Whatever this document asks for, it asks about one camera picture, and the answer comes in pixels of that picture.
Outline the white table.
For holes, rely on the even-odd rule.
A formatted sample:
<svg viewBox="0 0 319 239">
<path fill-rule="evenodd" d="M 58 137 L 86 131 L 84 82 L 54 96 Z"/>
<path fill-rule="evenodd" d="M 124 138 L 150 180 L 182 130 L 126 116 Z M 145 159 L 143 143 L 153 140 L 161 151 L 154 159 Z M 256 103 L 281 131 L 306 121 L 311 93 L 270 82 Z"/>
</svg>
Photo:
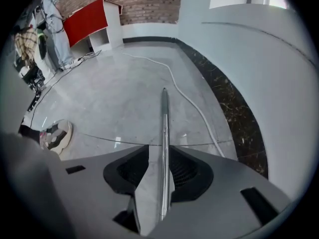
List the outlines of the white table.
<svg viewBox="0 0 319 239">
<path fill-rule="evenodd" d="M 123 30 L 120 22 L 123 6 L 109 0 L 101 0 L 103 5 L 102 19 L 107 26 L 89 35 L 93 51 L 108 51 L 123 45 Z"/>
</svg>

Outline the red cabinet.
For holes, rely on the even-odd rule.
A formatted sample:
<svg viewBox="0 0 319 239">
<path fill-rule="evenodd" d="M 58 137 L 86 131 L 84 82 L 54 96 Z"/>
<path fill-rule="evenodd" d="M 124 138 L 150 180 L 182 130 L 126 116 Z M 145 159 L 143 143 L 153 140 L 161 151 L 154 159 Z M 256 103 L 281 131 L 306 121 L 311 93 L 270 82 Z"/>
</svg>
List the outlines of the red cabinet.
<svg viewBox="0 0 319 239">
<path fill-rule="evenodd" d="M 108 24 L 104 11 L 104 0 L 96 0 L 83 7 L 68 17 L 63 25 L 70 47 L 89 35 L 106 28 Z"/>
</svg>

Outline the person's black trousers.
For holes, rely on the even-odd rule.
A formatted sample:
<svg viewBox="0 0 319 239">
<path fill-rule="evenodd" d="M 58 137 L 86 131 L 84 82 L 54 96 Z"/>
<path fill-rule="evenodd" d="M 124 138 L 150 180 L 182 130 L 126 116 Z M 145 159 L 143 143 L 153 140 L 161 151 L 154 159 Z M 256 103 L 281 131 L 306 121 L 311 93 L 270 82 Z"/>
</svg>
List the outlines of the person's black trousers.
<svg viewBox="0 0 319 239">
<path fill-rule="evenodd" d="M 33 139 L 35 142 L 40 143 L 40 131 L 31 129 L 30 127 L 21 124 L 18 133 L 23 137 Z"/>
</svg>

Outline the person's shoe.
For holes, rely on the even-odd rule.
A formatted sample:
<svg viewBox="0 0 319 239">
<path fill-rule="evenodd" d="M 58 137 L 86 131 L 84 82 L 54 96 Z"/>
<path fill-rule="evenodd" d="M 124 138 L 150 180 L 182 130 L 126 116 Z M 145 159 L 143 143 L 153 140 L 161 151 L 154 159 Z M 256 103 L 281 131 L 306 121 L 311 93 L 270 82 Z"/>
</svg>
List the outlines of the person's shoe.
<svg viewBox="0 0 319 239">
<path fill-rule="evenodd" d="M 40 132 L 39 144 L 41 148 L 46 148 L 60 155 L 68 146 L 72 132 L 72 123 L 66 119 L 61 119 Z"/>
</svg>

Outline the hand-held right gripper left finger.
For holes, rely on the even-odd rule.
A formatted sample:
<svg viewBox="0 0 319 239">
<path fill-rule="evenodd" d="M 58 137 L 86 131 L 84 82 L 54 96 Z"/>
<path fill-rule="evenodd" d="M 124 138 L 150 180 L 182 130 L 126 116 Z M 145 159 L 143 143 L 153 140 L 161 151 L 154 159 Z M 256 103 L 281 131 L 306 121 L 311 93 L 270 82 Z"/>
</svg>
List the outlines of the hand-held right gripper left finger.
<svg viewBox="0 0 319 239">
<path fill-rule="evenodd" d="M 115 160 L 105 166 L 104 180 L 115 193 L 133 196 L 149 166 L 149 146 L 127 148 L 109 156 Z"/>
</svg>

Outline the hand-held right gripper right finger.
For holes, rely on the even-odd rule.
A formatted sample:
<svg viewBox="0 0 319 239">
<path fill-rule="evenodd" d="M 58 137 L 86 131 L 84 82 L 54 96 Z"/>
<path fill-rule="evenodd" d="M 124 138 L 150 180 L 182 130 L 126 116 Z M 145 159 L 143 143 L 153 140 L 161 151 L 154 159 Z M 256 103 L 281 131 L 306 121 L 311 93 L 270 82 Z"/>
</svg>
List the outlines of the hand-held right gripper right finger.
<svg viewBox="0 0 319 239">
<path fill-rule="evenodd" d="M 206 162 L 173 145 L 169 147 L 169 169 L 175 188 L 171 203 L 196 200 L 210 187 L 214 178 L 213 170 Z"/>
</svg>

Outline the plaid cloth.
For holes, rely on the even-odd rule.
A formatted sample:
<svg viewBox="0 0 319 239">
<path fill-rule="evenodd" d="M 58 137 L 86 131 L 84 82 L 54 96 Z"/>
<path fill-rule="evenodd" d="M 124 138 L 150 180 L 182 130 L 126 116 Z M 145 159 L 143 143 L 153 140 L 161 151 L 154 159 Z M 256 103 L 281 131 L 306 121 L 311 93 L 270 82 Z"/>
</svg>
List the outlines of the plaid cloth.
<svg viewBox="0 0 319 239">
<path fill-rule="evenodd" d="M 22 60 L 32 62 L 34 60 L 35 48 L 37 46 L 37 33 L 34 28 L 26 28 L 14 37 L 15 46 Z"/>
</svg>

